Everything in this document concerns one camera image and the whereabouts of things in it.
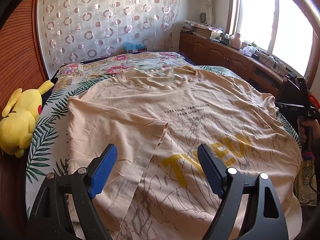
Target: metal screw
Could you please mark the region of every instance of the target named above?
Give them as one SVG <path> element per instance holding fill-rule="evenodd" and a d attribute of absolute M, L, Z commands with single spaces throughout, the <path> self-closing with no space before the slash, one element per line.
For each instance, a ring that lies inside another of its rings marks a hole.
<path fill-rule="evenodd" d="M 47 174 L 47 179 L 52 179 L 54 177 L 54 173 L 50 172 Z"/>
<path fill-rule="evenodd" d="M 237 173 L 237 170 L 235 169 L 235 168 L 229 168 L 228 169 L 228 172 L 230 173 L 230 174 L 236 174 Z"/>
<path fill-rule="evenodd" d="M 260 177 L 261 177 L 262 179 L 268 179 L 268 178 L 269 178 L 269 176 L 268 176 L 267 174 L 265 174 L 265 173 L 261 173 L 261 174 L 260 174 Z"/>
<path fill-rule="evenodd" d="M 79 173 L 79 174 L 84 174 L 84 173 L 86 173 L 86 172 L 87 172 L 87 169 L 84 168 L 84 167 L 79 168 L 79 170 L 78 170 L 78 173 Z"/>

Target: bed sheet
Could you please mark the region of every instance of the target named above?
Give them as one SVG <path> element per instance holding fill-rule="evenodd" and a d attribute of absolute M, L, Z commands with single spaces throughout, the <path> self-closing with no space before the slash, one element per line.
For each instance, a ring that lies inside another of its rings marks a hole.
<path fill-rule="evenodd" d="M 238 75 L 224 67 L 194 67 L 241 79 Z M 94 84 L 113 76 L 115 75 L 107 75 L 70 85 L 52 93 L 47 100 L 33 134 L 27 160 L 25 193 L 28 216 L 44 176 L 49 172 L 54 172 L 59 176 L 68 174 L 68 97 L 79 95 Z M 285 130 L 295 138 L 301 148 L 299 137 L 292 126 L 280 113 L 278 117 Z"/>
<path fill-rule="evenodd" d="M 176 52 L 142 52 L 121 54 L 92 63 L 75 63 L 61 67 L 57 73 L 58 82 L 53 91 L 94 78 L 117 74 L 121 70 L 148 70 L 161 67 L 192 66 Z"/>

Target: yellow stuffed animal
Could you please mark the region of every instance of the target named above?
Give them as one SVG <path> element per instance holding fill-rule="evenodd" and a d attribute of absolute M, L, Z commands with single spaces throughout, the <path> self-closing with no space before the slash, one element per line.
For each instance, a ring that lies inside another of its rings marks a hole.
<path fill-rule="evenodd" d="M 10 96 L 0 122 L 0 147 L 5 153 L 17 158 L 23 156 L 24 150 L 31 144 L 36 122 L 41 114 L 41 95 L 53 86 L 48 80 L 38 89 L 22 92 L 19 88 Z"/>

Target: t-shirt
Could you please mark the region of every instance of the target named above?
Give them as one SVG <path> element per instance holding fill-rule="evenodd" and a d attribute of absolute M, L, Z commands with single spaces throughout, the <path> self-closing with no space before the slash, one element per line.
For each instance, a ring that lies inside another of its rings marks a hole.
<path fill-rule="evenodd" d="M 202 239 L 220 204 L 197 158 L 205 143 L 226 166 L 269 175 L 290 239 L 302 218 L 293 182 L 301 154 L 274 97 L 242 80 L 191 67 L 121 71 L 68 100 L 69 173 L 108 143 L 118 158 L 94 199 L 113 239 Z M 243 197 L 231 236 L 241 228 Z M 77 221 L 70 205 L 73 221 Z"/>

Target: pink vase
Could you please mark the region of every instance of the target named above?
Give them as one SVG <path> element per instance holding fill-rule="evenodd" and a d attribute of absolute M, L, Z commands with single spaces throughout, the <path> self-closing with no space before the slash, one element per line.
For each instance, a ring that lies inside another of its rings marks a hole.
<path fill-rule="evenodd" d="M 236 36 L 231 39 L 231 46 L 235 49 L 241 49 L 241 44 L 240 33 L 236 33 Z"/>

